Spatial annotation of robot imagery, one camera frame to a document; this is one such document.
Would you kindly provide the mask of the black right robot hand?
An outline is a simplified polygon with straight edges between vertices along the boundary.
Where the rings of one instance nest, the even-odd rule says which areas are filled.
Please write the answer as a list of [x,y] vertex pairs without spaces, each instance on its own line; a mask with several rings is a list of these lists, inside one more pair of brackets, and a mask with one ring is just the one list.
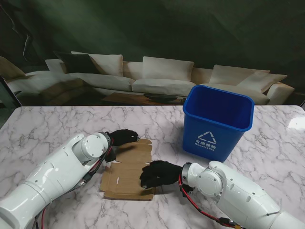
[[178,181],[183,167],[167,161],[152,161],[142,169],[140,175],[141,187],[149,189],[162,185],[171,185]]

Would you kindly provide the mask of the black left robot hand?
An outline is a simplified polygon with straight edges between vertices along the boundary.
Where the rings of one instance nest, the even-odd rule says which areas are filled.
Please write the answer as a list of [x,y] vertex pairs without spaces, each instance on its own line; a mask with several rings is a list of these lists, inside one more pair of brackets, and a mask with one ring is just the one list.
[[137,132],[128,129],[120,129],[111,133],[106,132],[106,134],[111,138],[114,146],[121,146],[126,143],[136,142],[138,141],[139,137]]

